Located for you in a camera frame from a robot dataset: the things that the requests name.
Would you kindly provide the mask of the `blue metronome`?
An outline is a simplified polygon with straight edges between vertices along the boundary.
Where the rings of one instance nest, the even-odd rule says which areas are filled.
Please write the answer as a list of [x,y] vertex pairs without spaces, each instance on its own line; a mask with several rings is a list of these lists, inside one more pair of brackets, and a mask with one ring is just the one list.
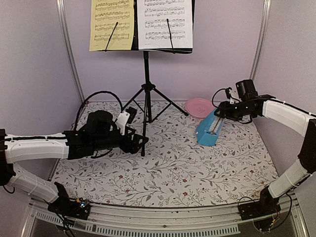
[[215,115],[214,109],[196,128],[197,143],[202,146],[215,146],[224,119]]

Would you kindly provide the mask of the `black music stand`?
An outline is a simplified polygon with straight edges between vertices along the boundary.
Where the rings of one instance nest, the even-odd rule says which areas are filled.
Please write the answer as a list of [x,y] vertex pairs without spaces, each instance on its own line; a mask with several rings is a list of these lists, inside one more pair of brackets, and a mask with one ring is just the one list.
[[165,96],[163,93],[161,93],[154,84],[151,83],[150,81],[150,70],[149,70],[149,53],[150,52],[167,52],[167,53],[172,53],[172,54],[190,54],[193,50],[192,49],[184,49],[184,48],[179,48],[176,50],[163,50],[163,49],[156,49],[156,50],[140,50],[138,48],[138,28],[137,28],[137,6],[136,2],[137,0],[134,1],[134,38],[133,38],[133,43],[132,43],[132,48],[129,51],[141,51],[143,53],[143,59],[144,59],[144,70],[145,70],[145,83],[141,86],[141,89],[130,99],[131,102],[133,102],[136,97],[144,92],[145,93],[145,106],[141,109],[144,113],[144,121],[143,121],[143,132],[146,132],[146,125],[148,123],[151,123],[155,120],[154,117],[152,117],[152,111],[151,111],[151,92],[154,91],[157,93],[160,97],[164,98],[169,105],[174,105],[174,102],[171,101],[167,96]]

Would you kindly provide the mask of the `white sheet music page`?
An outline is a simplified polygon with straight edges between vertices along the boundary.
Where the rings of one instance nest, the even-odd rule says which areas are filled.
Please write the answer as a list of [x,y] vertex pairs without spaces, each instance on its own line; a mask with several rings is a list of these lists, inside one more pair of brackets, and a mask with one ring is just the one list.
[[193,48],[192,0],[138,0],[140,50]]

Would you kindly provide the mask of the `yellow sheet music page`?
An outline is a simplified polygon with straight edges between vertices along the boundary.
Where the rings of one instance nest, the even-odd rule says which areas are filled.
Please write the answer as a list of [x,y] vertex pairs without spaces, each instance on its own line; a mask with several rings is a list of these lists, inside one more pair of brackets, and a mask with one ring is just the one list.
[[91,2],[89,51],[131,50],[134,38],[134,1]]

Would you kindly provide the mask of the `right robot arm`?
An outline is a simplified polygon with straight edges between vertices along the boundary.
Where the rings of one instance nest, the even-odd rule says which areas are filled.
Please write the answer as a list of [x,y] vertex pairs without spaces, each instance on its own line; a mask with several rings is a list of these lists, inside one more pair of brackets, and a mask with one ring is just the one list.
[[261,191],[255,205],[259,215],[266,215],[274,200],[315,173],[316,115],[272,95],[259,95],[251,79],[222,90],[227,100],[215,107],[215,116],[238,122],[259,117],[257,128],[276,165],[279,177]]

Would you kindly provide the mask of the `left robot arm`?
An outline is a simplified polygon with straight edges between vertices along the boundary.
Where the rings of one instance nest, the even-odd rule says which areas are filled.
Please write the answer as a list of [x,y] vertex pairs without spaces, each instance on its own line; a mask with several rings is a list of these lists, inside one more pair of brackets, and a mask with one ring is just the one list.
[[89,113],[85,125],[80,129],[42,136],[7,135],[0,131],[0,184],[19,188],[39,197],[54,206],[62,214],[70,214],[73,203],[64,186],[50,183],[26,171],[19,161],[36,159],[81,159],[97,158],[97,151],[120,148],[124,153],[137,153],[148,137],[136,134],[128,125],[136,113],[123,111],[116,120],[107,111]]

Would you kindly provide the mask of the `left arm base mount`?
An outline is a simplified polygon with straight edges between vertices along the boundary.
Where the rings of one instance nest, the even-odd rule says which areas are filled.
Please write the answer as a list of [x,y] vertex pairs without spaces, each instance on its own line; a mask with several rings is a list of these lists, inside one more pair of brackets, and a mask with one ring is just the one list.
[[87,220],[90,214],[90,201],[87,199],[70,198],[64,186],[54,182],[57,187],[58,198],[48,204],[48,211],[61,216],[73,217],[81,220]]

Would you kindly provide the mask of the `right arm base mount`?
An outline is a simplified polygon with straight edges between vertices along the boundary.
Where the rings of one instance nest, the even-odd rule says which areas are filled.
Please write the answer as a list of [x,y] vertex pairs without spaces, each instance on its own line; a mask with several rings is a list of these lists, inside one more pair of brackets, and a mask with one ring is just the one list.
[[248,203],[238,203],[237,208],[242,220],[249,220],[254,218],[263,217],[266,215],[277,214],[281,211],[279,198],[260,198],[255,201],[251,200]]

